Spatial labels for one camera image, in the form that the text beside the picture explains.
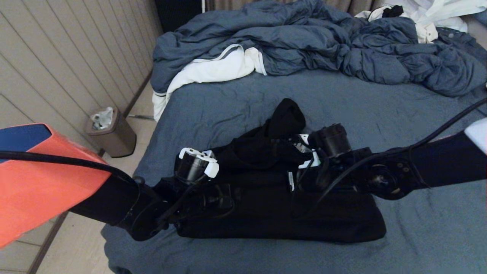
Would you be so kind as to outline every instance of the crumpled blue comforter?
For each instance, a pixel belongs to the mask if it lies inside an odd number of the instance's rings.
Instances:
[[[323,4],[259,1],[237,11],[198,15],[157,39],[151,83],[165,93],[192,60],[217,57],[240,44],[262,52],[268,75],[303,69],[341,71],[382,84],[420,83],[448,97],[485,83],[487,70],[472,55],[442,42],[418,44],[409,18],[367,22]]]

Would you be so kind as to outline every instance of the blue panel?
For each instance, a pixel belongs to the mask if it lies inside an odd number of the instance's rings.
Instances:
[[[28,151],[51,135],[49,129],[42,124],[0,129],[0,150]]]

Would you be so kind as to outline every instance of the white label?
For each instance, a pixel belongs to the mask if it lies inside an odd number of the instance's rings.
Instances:
[[[287,179],[289,181],[289,186],[291,187],[291,192],[294,191],[294,177],[293,177],[293,173],[291,171],[289,171],[287,173]]]

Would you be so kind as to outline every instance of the plastic bag in trash can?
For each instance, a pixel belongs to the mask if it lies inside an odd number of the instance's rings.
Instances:
[[[106,129],[112,124],[113,108],[108,107],[104,111],[100,111],[90,116],[93,121],[93,129],[100,130]]]

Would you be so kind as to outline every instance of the curtain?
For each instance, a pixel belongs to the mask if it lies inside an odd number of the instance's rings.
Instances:
[[[206,0],[207,10],[236,10],[241,9],[245,4],[259,0]],[[295,2],[296,0],[277,0],[283,3]],[[370,10],[374,0],[323,0],[330,6],[341,11],[355,15],[363,10]]]

